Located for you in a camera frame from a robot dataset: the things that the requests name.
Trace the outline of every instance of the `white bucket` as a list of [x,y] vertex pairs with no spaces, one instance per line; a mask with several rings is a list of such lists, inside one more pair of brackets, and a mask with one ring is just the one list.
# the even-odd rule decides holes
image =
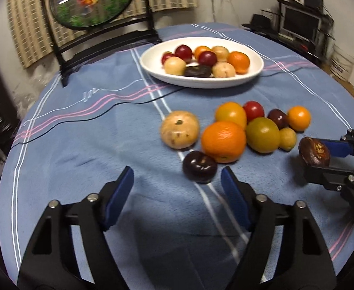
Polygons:
[[341,48],[334,45],[331,55],[330,70],[337,77],[348,81],[354,69],[354,57],[345,53]]

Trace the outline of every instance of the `computer monitor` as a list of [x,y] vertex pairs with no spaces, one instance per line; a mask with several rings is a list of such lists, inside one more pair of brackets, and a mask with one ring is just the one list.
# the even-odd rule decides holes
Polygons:
[[304,40],[316,41],[321,19],[291,6],[282,6],[281,31],[288,32]]

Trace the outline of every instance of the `beige checkered curtain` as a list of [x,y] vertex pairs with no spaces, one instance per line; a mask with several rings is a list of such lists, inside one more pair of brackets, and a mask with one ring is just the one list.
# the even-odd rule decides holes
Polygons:
[[[84,34],[67,29],[56,22],[50,12],[49,0],[45,0],[56,41],[59,46]],[[150,0],[153,11],[183,9],[197,6],[197,0]],[[40,0],[7,0],[7,12],[12,37],[24,68],[52,52],[51,40],[43,19]],[[133,0],[117,20],[145,13],[144,0]]]

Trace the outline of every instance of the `bowl of fruit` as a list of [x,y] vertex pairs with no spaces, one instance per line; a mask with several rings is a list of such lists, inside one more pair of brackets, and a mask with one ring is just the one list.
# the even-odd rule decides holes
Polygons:
[[212,37],[186,37],[161,42],[140,59],[151,76],[178,86],[226,88],[256,77],[264,62],[251,48]]

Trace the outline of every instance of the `bolt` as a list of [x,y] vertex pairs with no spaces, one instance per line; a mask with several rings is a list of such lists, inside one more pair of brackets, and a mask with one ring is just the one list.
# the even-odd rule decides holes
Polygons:
[[307,205],[304,201],[296,201],[296,206],[299,208],[305,208]]
[[256,199],[257,199],[259,202],[263,203],[263,202],[265,202],[265,201],[268,199],[268,197],[265,196],[264,194],[257,194],[257,195],[256,195]]
[[87,196],[87,200],[89,202],[95,202],[98,200],[98,198],[99,198],[99,195],[97,195],[97,193],[92,193],[89,196]]
[[58,200],[57,200],[57,199],[54,199],[53,201],[50,201],[50,202],[48,203],[48,206],[49,206],[49,208],[55,208],[55,207],[57,207],[57,206],[58,206]]

